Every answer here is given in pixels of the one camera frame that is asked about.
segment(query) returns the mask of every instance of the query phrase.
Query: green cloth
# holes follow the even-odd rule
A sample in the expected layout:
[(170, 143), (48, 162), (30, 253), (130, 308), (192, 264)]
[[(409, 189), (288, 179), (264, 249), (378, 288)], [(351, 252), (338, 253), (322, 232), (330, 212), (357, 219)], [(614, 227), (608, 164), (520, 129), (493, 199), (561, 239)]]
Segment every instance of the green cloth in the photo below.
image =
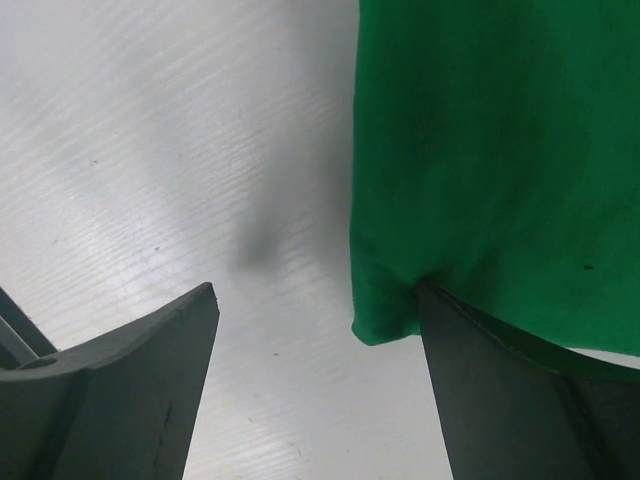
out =
[(422, 278), (567, 347), (640, 355), (640, 1), (361, 0), (354, 333)]

